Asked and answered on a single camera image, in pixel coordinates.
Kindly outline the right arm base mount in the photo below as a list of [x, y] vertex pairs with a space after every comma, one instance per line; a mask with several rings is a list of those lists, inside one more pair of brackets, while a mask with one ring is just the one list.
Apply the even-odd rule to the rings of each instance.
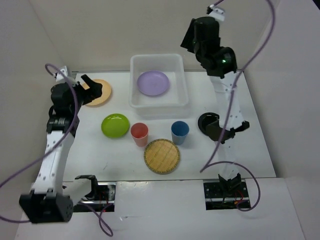
[[231, 193], [223, 191], [217, 180], [204, 181], [205, 208], [207, 211], [232, 210], [237, 206], [240, 209], [250, 209], [251, 203], [247, 190], [247, 184], [243, 180], [240, 186]]

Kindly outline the purple plastic plate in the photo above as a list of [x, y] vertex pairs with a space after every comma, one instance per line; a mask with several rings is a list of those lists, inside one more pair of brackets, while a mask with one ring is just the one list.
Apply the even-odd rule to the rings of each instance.
[[169, 78], [163, 72], [157, 70], [142, 73], [136, 84], [141, 93], [151, 97], [164, 94], [170, 87]]

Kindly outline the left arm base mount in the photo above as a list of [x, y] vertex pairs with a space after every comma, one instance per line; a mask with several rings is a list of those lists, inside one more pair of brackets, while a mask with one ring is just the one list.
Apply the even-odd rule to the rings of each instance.
[[62, 183], [64, 195], [69, 195], [73, 201], [74, 213], [87, 213], [91, 207], [95, 212], [114, 212], [115, 210], [115, 182], [99, 182], [93, 196], [91, 181], [88, 179], [77, 179]]

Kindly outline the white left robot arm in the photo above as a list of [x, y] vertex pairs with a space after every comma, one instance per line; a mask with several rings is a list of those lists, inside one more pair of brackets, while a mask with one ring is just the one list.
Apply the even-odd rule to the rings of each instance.
[[86, 74], [81, 78], [88, 89], [79, 82], [58, 83], [51, 88], [45, 157], [30, 192], [19, 198], [19, 205], [32, 224], [67, 223], [74, 206], [83, 197], [94, 200], [99, 196], [100, 188], [94, 175], [79, 175], [63, 188], [67, 158], [80, 122], [77, 113], [83, 105], [102, 96], [102, 84]]

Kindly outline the orange plastic plate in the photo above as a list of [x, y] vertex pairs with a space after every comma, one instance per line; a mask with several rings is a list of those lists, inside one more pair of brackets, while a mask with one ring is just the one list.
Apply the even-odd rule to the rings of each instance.
[[111, 97], [112, 87], [107, 81], [105, 81], [103, 79], [93, 79], [93, 81], [102, 85], [102, 95], [101, 95], [101, 97], [85, 104], [85, 106], [87, 106], [87, 107], [100, 107], [103, 104], [105, 104], [108, 101], [108, 99]]

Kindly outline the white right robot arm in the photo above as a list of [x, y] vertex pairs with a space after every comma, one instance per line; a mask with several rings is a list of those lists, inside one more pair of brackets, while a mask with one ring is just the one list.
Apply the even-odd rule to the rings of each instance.
[[218, 119], [208, 122], [204, 129], [215, 142], [215, 148], [203, 169], [215, 165], [213, 159], [218, 156], [219, 191], [229, 197], [241, 184], [241, 175], [235, 164], [234, 137], [237, 132], [248, 129], [250, 124], [244, 120], [237, 98], [239, 76], [231, 77], [238, 68], [236, 55], [232, 48], [221, 46], [219, 30], [219, 22], [213, 17], [193, 18], [180, 46], [195, 55], [214, 88]]

